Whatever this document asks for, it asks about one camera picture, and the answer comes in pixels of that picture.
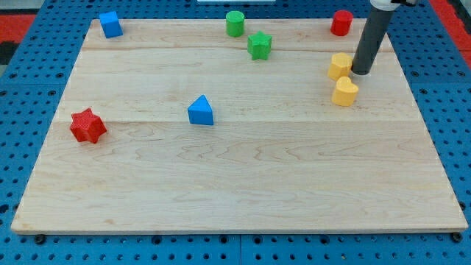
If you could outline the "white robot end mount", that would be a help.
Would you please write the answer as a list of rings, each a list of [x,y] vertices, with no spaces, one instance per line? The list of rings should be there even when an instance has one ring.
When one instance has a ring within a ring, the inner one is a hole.
[[[400,5],[414,7],[419,0],[370,0],[370,4],[382,11],[395,11]]]

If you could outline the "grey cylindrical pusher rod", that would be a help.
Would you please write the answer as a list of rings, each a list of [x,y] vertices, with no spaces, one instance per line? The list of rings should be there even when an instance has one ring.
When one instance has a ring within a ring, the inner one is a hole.
[[[354,74],[370,72],[393,14],[393,4],[372,5],[353,58],[351,70]]]

